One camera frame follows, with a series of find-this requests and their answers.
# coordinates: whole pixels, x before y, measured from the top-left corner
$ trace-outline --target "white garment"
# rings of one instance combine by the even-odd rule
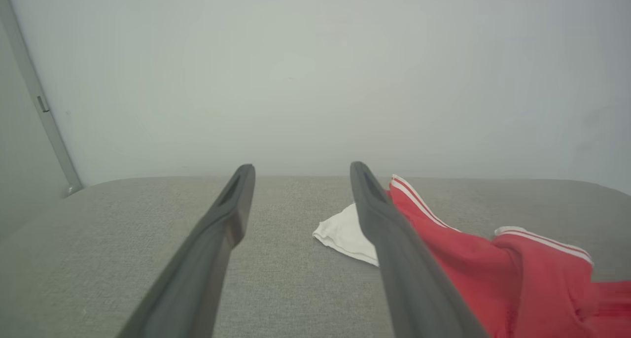
[[[314,237],[342,254],[379,266],[375,247],[361,232],[354,204],[321,222],[314,231]]]

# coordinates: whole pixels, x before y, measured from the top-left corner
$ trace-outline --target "red jacket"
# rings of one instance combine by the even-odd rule
[[[518,227],[462,233],[398,176],[389,194],[491,337],[631,337],[631,280],[592,283],[585,250]]]

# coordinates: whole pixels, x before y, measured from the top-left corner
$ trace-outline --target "metal frame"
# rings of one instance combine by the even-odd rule
[[[22,37],[22,32],[20,31],[20,26],[18,25],[10,0],[0,0],[0,19],[2,19],[2,23],[4,23],[4,28],[11,42],[13,55],[18,62],[18,67],[27,85],[31,101],[35,105],[41,124],[43,124],[43,129],[48,135],[52,149],[55,151],[59,165],[61,165],[61,170],[64,172],[66,180],[68,181],[69,185],[66,189],[66,196],[74,194],[81,190],[83,185],[81,185],[79,176],[74,170],[72,160],[70,160],[70,156],[68,155],[68,150],[64,145],[63,139],[61,139],[61,134],[59,133],[59,129],[57,129],[55,119],[52,117],[52,111],[48,106],[48,102],[46,102],[46,97],[41,88],[37,73],[35,72],[33,62],[29,56],[29,51]]]

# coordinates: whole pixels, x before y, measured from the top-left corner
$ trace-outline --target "gray sofa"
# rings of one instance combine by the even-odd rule
[[[628,195],[577,181],[406,179],[462,231],[521,226],[588,250],[594,280],[631,278]],[[111,181],[25,224],[0,243],[0,337],[114,337],[227,180]],[[351,202],[348,177],[258,177],[214,336],[391,337],[379,269],[312,237]]]

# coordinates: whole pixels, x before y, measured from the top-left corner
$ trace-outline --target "white stripe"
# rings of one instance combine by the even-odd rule
[[[583,249],[583,248],[581,248],[581,247],[572,246],[572,244],[561,243],[561,242],[559,242],[559,241],[555,241],[554,239],[551,239],[551,238],[548,238],[548,237],[544,237],[544,236],[539,235],[539,234],[537,234],[537,233],[529,232],[529,231],[527,231],[526,229],[521,228],[521,227],[516,227],[516,226],[502,226],[502,227],[498,228],[497,230],[495,230],[495,235],[496,235],[496,236],[501,235],[502,233],[504,233],[504,232],[506,232],[506,231],[519,231],[519,232],[525,232],[525,233],[530,234],[530,235],[535,235],[535,236],[543,237],[543,238],[547,239],[547,240],[548,240],[548,241],[550,241],[550,242],[553,242],[553,243],[556,243],[556,244],[560,244],[561,246],[566,246],[566,247],[573,248],[573,249],[575,249],[575,250],[577,250],[577,251],[579,251],[579,252],[582,252],[583,254],[585,254],[585,255],[587,255],[588,257],[590,257],[590,258],[591,258],[591,255],[588,253],[588,251],[584,250],[584,249]]]
[[[414,192],[414,194],[421,201],[421,203],[423,203],[424,207],[421,206],[419,201],[417,201],[417,198],[415,198],[412,194],[410,194],[410,192],[408,191],[408,189],[406,189],[406,187],[403,187],[403,185],[401,185],[401,183],[399,183],[397,181],[394,181],[394,179],[398,179],[399,181],[401,181],[401,183],[407,185],[408,188],[410,188]],[[419,193],[417,193],[417,191],[414,189],[414,187],[412,187],[412,185],[410,185],[410,183],[405,181],[405,179],[401,178],[400,176],[397,176],[396,174],[393,174],[392,175],[392,181],[390,182],[390,185],[394,185],[395,188],[401,190],[406,195],[408,195],[408,198],[410,198],[415,204],[417,204],[417,206],[420,208],[420,210],[423,211],[423,213],[425,215],[427,215],[430,219],[432,219],[433,222],[435,222],[437,224],[440,224],[440,226],[448,227],[448,228],[451,228],[452,230],[456,230],[456,231],[460,232],[460,230],[458,230],[457,228],[453,228],[453,227],[449,226],[448,224],[444,223],[444,221],[439,219],[437,215],[434,215],[433,212],[432,212],[432,209],[430,209],[430,207],[427,206],[427,204],[423,201],[423,198],[421,198],[421,195],[419,195]]]
[[[548,242],[545,239],[541,239],[539,237],[534,237],[534,236],[528,235],[527,233],[522,233],[522,232],[507,232],[507,233],[503,233],[503,235],[515,235],[515,236],[525,237],[525,238],[530,239],[532,241],[539,242],[541,244],[545,244],[546,246],[552,247],[552,248],[554,248],[556,250],[559,250],[559,251],[562,251],[564,253],[568,253],[568,254],[574,255],[575,257],[579,257],[581,259],[584,259],[587,262],[589,262],[592,266],[594,266],[594,263],[592,262],[591,258],[588,257],[588,255],[585,255],[585,253],[582,253],[580,251],[570,250],[570,249],[565,248],[565,247],[561,247],[558,244],[555,244],[555,243],[552,243],[552,242]]]
[[[436,221],[436,219],[434,219],[432,216],[430,216],[430,214],[428,214],[425,209],[421,206],[421,204],[417,201],[417,199],[414,199],[414,197],[412,196],[412,194],[410,194],[410,192],[408,192],[408,190],[403,187],[403,185],[397,183],[396,181],[393,181],[392,183],[390,183],[391,187],[395,187],[399,190],[401,190],[403,192],[403,194],[405,194],[408,198],[410,198],[410,200],[416,204],[416,206],[418,208],[420,208],[421,211],[423,211],[423,213],[429,218],[431,219],[433,222],[435,222],[437,225],[439,225],[440,227],[446,227],[446,225],[439,223],[439,221]]]

